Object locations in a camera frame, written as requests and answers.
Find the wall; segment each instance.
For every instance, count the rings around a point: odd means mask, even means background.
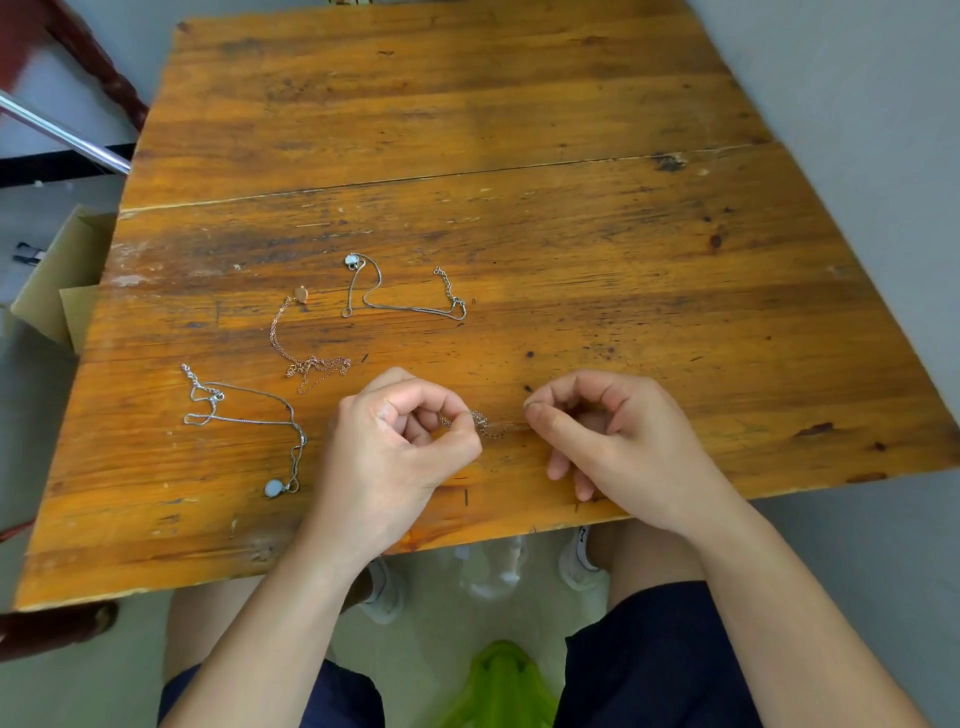
[[[960,6],[690,4],[960,416]],[[758,507],[934,724],[960,725],[960,472]]]

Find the dark shorts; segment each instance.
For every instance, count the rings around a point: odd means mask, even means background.
[[[200,666],[171,680],[163,720]],[[369,677],[324,661],[302,728],[383,728]],[[555,728],[761,728],[754,701],[702,581],[635,594],[566,640]]]

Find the silver chain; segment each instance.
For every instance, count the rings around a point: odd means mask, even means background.
[[[350,287],[347,291],[347,307],[341,312],[341,316],[345,319],[348,319],[353,315],[353,286],[357,281],[357,277],[360,275],[360,271],[367,267],[367,263],[373,266],[376,269],[376,285],[367,291],[363,295],[363,305],[366,308],[386,308],[391,311],[416,311],[418,313],[432,313],[437,316],[445,316],[448,319],[453,319],[454,321],[463,321],[467,318],[467,304],[464,303],[464,300],[453,295],[452,284],[450,279],[446,276],[444,269],[439,265],[433,269],[434,276],[440,276],[444,279],[444,287],[446,297],[450,300],[450,308],[447,311],[444,311],[441,308],[425,308],[423,306],[416,305],[388,305],[386,303],[370,303],[367,300],[367,297],[380,287],[380,284],[383,282],[383,274],[380,272],[380,266],[376,264],[376,261],[373,258],[363,255],[362,253],[351,253],[344,259],[344,263],[347,267],[353,271],[353,279],[350,281]],[[460,309],[461,313],[459,316],[454,314],[454,311]]]
[[[306,447],[306,435],[303,434],[303,430],[294,420],[294,408],[283,397],[277,395],[272,395],[270,392],[261,392],[258,389],[250,389],[248,387],[238,387],[235,384],[226,384],[222,381],[205,381],[201,383],[197,379],[190,367],[186,364],[180,364],[180,368],[186,373],[187,378],[190,379],[190,382],[193,384],[193,387],[190,389],[190,399],[192,401],[205,401],[210,405],[209,414],[196,414],[188,413],[183,416],[183,423],[185,425],[193,425],[196,427],[202,427],[206,425],[210,420],[220,420],[225,423],[241,423],[244,425],[288,425],[291,426],[294,430],[297,431],[297,434],[300,436],[300,442],[297,445],[294,445],[290,450],[290,480],[287,481],[286,485],[283,486],[283,490],[286,493],[296,493],[300,489],[300,481],[297,480],[297,475],[300,470],[300,458],[303,455],[303,449]],[[264,397],[269,397],[273,400],[277,400],[287,408],[287,411],[290,412],[289,420],[247,420],[241,417],[222,417],[217,414],[217,403],[222,402],[227,398],[221,390],[216,387],[225,387],[227,389],[235,389],[238,392],[250,392],[255,395],[263,395]],[[206,392],[208,397],[197,397],[197,391]]]

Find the table surface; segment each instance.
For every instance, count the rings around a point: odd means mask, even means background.
[[[345,254],[378,261],[358,310]],[[298,356],[349,356],[309,394]],[[399,365],[506,429],[396,550],[618,518],[546,479],[531,388],[659,379],[747,497],[960,465],[960,433],[789,153],[672,0],[186,21],[138,145],[19,609],[261,573],[310,498],[285,427],[181,422],[180,370],[281,395],[310,443]],[[277,419],[228,393],[221,414]]]

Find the cardboard box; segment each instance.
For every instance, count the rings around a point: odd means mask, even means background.
[[[75,207],[11,304],[4,334],[9,334],[11,318],[16,317],[79,354],[115,225],[115,214]]]

